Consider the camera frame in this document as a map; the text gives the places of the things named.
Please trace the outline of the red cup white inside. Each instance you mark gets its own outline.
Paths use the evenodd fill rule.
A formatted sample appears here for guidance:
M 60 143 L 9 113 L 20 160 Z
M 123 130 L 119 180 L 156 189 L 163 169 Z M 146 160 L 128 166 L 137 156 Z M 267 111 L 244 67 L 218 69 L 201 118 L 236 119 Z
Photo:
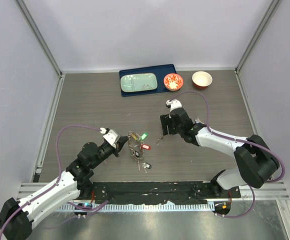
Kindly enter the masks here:
M 208 88 L 212 82 L 212 76 L 205 71 L 197 71 L 192 75 L 192 84 L 196 89 L 204 90 Z

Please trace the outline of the key with blue tag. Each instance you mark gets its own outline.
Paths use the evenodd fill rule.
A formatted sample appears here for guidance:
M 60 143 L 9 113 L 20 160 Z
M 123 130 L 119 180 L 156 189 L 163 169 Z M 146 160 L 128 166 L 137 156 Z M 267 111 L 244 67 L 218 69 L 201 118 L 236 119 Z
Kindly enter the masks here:
M 195 119 L 195 123 L 205 125 L 205 123 L 201 121 L 198 117 Z

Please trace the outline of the silver key with ring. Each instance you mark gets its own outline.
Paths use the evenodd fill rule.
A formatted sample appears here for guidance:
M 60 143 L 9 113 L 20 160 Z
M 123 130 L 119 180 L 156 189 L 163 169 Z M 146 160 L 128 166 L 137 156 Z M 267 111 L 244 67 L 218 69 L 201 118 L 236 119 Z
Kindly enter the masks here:
M 159 142 L 160 142 L 163 138 L 164 138 L 164 137 L 163 137 L 162 135 L 160 135 L 160 136 L 158 137 L 157 141 L 156 141 L 156 144 L 158 145 Z

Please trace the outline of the light green rectangular plate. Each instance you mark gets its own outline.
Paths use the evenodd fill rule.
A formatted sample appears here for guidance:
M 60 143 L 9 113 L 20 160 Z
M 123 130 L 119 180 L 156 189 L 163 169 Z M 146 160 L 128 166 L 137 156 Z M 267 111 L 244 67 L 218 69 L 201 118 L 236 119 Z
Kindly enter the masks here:
M 124 93 L 156 90 L 157 77 L 154 73 L 128 74 L 120 78 L 120 88 Z

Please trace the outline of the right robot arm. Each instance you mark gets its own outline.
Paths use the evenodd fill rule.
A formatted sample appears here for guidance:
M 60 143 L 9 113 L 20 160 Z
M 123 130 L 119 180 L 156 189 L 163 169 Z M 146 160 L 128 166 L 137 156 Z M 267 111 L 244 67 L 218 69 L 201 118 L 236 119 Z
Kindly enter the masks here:
M 211 180 L 210 190 L 215 197 L 221 198 L 238 186 L 259 189 L 280 167 L 258 135 L 235 137 L 215 131 L 202 122 L 193 122 L 182 107 L 161 115 L 160 122 L 164 136 L 178 134 L 186 143 L 216 150 L 235 160 L 235 168 L 222 170 Z

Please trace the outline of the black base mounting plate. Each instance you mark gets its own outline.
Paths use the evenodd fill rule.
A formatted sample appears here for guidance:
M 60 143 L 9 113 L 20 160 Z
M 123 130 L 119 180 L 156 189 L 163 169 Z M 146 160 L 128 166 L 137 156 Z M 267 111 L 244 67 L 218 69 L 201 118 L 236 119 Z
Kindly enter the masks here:
M 241 197 L 238 187 L 217 190 L 203 181 L 94 182 L 91 193 L 97 204 L 108 200 L 113 205 L 190 205 Z

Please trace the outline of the right aluminium frame post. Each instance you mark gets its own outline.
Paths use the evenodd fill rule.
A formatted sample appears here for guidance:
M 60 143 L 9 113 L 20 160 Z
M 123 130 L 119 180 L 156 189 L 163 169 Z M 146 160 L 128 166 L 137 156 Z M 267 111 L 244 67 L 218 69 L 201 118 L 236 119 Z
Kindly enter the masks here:
M 271 0 L 264 15 L 262 16 L 255 32 L 252 35 L 246 49 L 244 50 L 236 68 L 235 73 L 238 75 L 241 69 L 243 68 L 245 62 L 247 61 L 248 57 L 250 56 L 252 50 L 256 46 L 257 42 L 259 41 L 260 37 L 262 36 L 263 32 L 265 31 L 268 23 L 270 22 L 271 18 L 274 16 L 275 12 L 277 11 L 279 5 L 281 4 L 281 0 Z

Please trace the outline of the metal key organizer with rings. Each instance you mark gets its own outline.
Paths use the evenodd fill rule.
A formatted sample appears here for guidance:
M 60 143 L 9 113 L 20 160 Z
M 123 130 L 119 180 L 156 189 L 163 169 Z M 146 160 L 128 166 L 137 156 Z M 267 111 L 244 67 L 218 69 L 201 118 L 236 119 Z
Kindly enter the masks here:
M 131 156 L 137 163 L 138 170 L 144 170 L 145 174 L 148 173 L 148 170 L 152 168 L 152 165 L 145 161 L 145 151 L 151 150 L 151 147 L 144 143 L 144 140 L 148 137 L 148 133 L 144 132 L 138 134 L 134 131 L 130 131 L 127 135 L 128 137 L 128 148 L 131 152 Z

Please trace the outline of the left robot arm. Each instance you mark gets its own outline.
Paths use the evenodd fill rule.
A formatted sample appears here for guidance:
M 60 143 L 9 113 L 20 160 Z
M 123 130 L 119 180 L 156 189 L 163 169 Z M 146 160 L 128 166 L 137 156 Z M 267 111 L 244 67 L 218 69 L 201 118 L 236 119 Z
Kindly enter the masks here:
M 127 136 L 119 136 L 111 141 L 104 140 L 101 145 L 88 142 L 56 179 L 27 197 L 6 200 L 0 211 L 0 238 L 25 240 L 65 203 L 77 198 L 87 199 L 92 192 L 93 170 L 111 155 L 117 157 L 127 141 Z

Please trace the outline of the orange patterned small bowl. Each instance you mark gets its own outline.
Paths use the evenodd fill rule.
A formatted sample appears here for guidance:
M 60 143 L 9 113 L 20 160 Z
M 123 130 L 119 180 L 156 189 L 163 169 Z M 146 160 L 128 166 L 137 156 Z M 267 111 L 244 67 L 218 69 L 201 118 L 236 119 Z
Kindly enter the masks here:
M 164 86 L 172 92 L 178 91 L 184 85 L 183 78 L 176 73 L 169 73 L 163 79 Z

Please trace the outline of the aluminium frame post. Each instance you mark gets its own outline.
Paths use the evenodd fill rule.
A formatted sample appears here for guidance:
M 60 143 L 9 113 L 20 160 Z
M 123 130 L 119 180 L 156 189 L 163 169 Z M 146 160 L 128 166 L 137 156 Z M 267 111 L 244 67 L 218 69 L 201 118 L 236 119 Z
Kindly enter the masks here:
M 23 15 L 25 21 L 27 22 L 30 30 L 32 31 L 34 37 L 36 38 L 38 44 L 40 45 L 43 53 L 47 57 L 49 63 L 51 64 L 52 68 L 54 69 L 56 75 L 61 78 L 62 77 L 62 70 L 60 69 L 59 65 L 56 62 L 56 59 L 54 58 L 50 48 L 48 47 L 41 31 L 39 30 L 34 18 L 32 17 L 32 14 L 30 13 L 26 3 L 24 0 L 15 0 L 14 1 Z
M 259 41 L 260 37 L 262 36 L 263 32 L 265 31 L 268 23 L 270 22 L 271 18 L 274 16 L 275 12 L 277 11 L 279 5 L 281 4 L 281 0 L 271 0 L 264 15 L 262 16 L 255 32 L 252 35 L 246 49 L 244 50 L 236 68 L 235 73 L 238 75 L 241 69 L 243 68 L 245 62 L 247 61 L 248 57 L 250 56 L 252 50 L 256 46 L 257 42 Z

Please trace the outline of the left aluminium frame post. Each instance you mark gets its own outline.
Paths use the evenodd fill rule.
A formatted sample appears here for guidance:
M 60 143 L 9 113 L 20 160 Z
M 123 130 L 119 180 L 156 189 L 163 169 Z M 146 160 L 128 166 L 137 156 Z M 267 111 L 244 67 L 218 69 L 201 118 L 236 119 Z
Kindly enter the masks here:
M 27 22 L 30 30 L 32 31 L 34 37 L 36 38 L 38 44 L 40 45 L 43 53 L 47 57 L 49 63 L 51 64 L 52 68 L 54 69 L 56 75 L 61 78 L 62 77 L 62 70 L 60 69 L 59 65 L 56 62 L 56 59 L 54 58 L 50 48 L 48 47 L 41 31 L 39 30 L 34 18 L 32 17 L 32 14 L 30 13 L 26 3 L 24 0 L 15 0 L 14 1 L 23 15 L 25 21 Z

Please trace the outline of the dark blue tray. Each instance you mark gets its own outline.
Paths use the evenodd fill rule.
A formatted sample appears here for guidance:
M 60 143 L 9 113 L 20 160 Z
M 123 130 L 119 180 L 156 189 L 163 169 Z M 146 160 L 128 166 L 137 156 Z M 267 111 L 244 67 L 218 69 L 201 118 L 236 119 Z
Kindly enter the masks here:
M 168 74 L 176 74 L 173 64 L 164 64 L 119 71 L 122 97 L 157 94 L 169 92 L 164 78 Z

